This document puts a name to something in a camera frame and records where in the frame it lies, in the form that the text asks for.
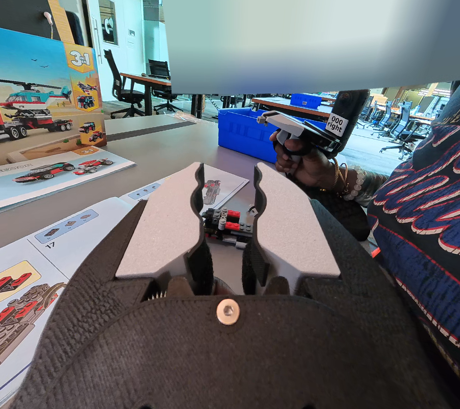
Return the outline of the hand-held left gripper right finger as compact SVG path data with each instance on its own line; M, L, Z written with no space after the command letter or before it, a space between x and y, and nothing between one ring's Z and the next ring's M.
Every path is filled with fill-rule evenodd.
M246 295L268 294L277 277L297 294L306 278L340 279L340 269L309 197L269 166L254 167L253 236L243 252L242 285Z

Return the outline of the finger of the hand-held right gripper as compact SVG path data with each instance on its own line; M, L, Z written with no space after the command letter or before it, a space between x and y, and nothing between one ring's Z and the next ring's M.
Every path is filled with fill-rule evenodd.
M314 124L311 120L299 119L278 111L263 113L263 125L274 125L282 130L324 130L325 123Z
M301 135L303 132L311 131L308 125L305 125L300 120L291 117L267 117L269 124L277 128L291 133L292 135Z

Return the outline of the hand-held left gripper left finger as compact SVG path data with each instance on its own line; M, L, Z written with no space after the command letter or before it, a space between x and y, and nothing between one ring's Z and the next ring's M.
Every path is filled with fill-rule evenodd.
M201 216L204 182L204 164L196 162L141 202L117 278L153 278L165 291L171 278L184 276L195 294L211 294L213 263Z

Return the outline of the grey red toy brick model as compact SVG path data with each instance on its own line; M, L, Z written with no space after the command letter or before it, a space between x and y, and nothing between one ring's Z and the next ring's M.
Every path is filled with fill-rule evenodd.
M248 222L239 211L209 208L201 216L207 239L233 244L243 250L253 236L253 222Z

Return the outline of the person's right forearm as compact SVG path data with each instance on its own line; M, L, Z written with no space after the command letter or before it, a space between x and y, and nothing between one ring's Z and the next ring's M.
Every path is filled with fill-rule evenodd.
M377 174L372 171L363 170L357 165L345 168L344 189L342 197L346 201L354 201L363 208L371 203L377 190L389 178L386 175Z

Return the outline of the wooden top desk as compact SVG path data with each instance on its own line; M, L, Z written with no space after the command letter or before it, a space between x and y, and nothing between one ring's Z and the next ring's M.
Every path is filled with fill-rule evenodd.
M147 116L152 115L152 90L171 93L171 82L168 79L153 78L140 74L130 74L121 72L123 83L130 79L132 84L144 85L144 107Z
M327 120L330 116L330 113L333 109L333 106L328 106L321 104L318 108L308 108L305 106L298 107L292 106L290 100L287 100L282 97L267 97L267 98L257 98L254 97L251 100L256 109L263 109L266 111L278 111L281 113L286 113L288 115L296 116L299 118L312 119L324 121Z

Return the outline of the person's right hand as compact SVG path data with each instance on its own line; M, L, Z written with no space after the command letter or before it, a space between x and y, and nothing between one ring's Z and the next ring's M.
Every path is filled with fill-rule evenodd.
M316 187L336 193L342 193L344 183L337 172L337 165L331 163L318 149L312 150L300 158L298 162L292 160L283 146L277 141L276 130L270 136L276 152L275 169L280 173L291 173L293 177L307 187Z

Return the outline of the small blue bin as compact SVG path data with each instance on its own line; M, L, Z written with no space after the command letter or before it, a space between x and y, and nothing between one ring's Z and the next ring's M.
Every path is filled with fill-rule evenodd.
M296 93L290 98L290 105L295 107L317 109L321 103L322 97L316 94Z

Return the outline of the large blue plastic bin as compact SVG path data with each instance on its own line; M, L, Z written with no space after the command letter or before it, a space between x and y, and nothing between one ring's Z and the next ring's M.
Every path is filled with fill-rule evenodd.
M219 146L275 163L276 153L269 137L279 128L258 124L257 117L263 113L263 110L253 111L250 108L220 110Z

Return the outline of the row of office chairs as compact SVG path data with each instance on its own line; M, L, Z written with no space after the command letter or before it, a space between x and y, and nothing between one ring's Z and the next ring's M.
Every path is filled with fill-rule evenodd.
M360 114L356 127L370 128L371 136L389 138L392 144L381 148L379 153L397 149L399 160L404 160L412 157L416 144L426 138L433 121L434 118L412 114L410 102L394 108L392 102L378 104L373 97L367 110Z

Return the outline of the open instruction booklet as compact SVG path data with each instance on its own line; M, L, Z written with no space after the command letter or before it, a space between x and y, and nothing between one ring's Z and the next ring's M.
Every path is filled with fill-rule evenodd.
M22 383L54 303L76 269L138 201L171 178L100 201L1 248L1 408Z

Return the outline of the black office chair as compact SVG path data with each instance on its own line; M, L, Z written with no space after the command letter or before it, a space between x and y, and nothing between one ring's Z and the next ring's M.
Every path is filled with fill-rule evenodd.
M156 61L156 60L148 60L150 74L149 76L154 79L167 79L170 80L170 71L168 67L167 61ZM173 94L170 86L162 86L161 88L152 88L151 90L152 95L165 100L166 102L160 104L158 106L154 106L153 109L157 115L159 115L159 111L166 110L168 112L176 112L180 111L181 109L174 106L172 102L177 99L177 94Z
M116 114L123 113L124 118L145 116L144 111L141 110L142 101L144 100L144 93L133 89L133 84L129 90L124 88L123 79L115 64L112 51L104 50L104 57L106 58L113 76L112 95L120 102L130 104L129 108L121 109L110 113L110 118L115 119Z

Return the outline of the car cover instruction booklet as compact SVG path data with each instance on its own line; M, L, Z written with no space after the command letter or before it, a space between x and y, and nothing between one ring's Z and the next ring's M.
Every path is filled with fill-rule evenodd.
M5 211L133 166L134 161L97 147L1 165L0 208Z

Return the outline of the helicopter picture toy box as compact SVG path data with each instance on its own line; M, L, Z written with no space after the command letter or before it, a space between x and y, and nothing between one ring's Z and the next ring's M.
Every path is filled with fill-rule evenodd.
M95 51L1 29L0 164L105 146Z

